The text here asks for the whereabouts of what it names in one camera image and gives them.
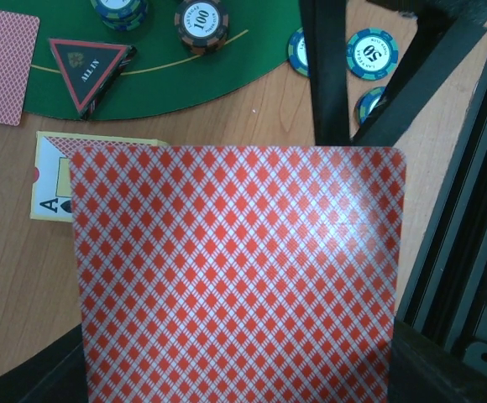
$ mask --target black poker chip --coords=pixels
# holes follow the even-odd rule
[[[228,12],[220,0],[184,0],[177,8],[175,26],[191,51],[219,49],[228,35]]]

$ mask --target playing card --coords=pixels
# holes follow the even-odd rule
[[[88,134],[37,132],[31,218],[71,222],[69,157],[81,147],[166,145],[155,139],[126,139]]]
[[[386,400],[395,149],[81,149],[90,402]]]
[[[0,11],[0,123],[19,125],[39,19]]]

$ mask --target triangular marker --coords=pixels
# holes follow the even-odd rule
[[[50,39],[50,47],[74,105],[88,119],[137,50],[128,44]]]

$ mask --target poker chip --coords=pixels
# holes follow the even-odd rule
[[[363,96],[359,99],[355,110],[355,116],[358,119],[359,124],[363,124],[366,118],[370,115],[374,107],[380,101],[382,94],[385,91],[384,86],[378,86],[373,88],[370,91],[367,91]]]
[[[103,18],[102,22],[106,24],[109,28],[114,29],[115,31],[131,31],[133,29],[136,29],[140,24],[143,23],[143,21],[145,21],[148,11],[149,11],[149,5],[148,3],[145,3],[142,12],[135,19],[131,21],[112,22],[112,21],[107,21],[106,19]]]
[[[348,42],[346,58],[348,68],[357,77],[379,80],[398,64],[398,44],[383,29],[363,29]]]
[[[116,31],[136,29],[145,19],[148,0],[91,0],[102,22]]]
[[[94,9],[102,17],[119,21],[137,15],[145,0],[91,0]]]
[[[184,0],[176,9],[178,36],[191,52],[215,52],[227,41],[228,12],[220,0]]]
[[[139,8],[135,10],[133,14],[130,14],[127,17],[119,18],[119,19],[111,19],[111,18],[106,18],[101,15],[102,21],[108,22],[110,24],[126,24],[126,23],[131,23],[132,21],[140,18],[143,14],[145,14],[148,10],[149,7],[149,2],[147,0],[143,0],[141,4],[139,5]]]
[[[303,28],[299,28],[292,34],[288,41],[288,60],[295,71],[309,76],[309,65],[307,64],[307,52],[305,47],[305,37],[303,36]]]

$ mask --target wooden table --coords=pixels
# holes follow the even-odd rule
[[[386,29],[401,55],[416,32],[415,20],[363,0],[349,2],[347,18],[348,37],[369,26]],[[397,304],[486,57],[487,34],[397,144],[408,163]],[[387,78],[369,82],[348,74],[350,108]],[[156,138],[170,144],[310,145],[309,81],[285,63],[223,98],[155,118],[83,123],[24,114],[18,128],[0,125],[0,374],[81,320],[71,225],[29,220],[37,130]]]

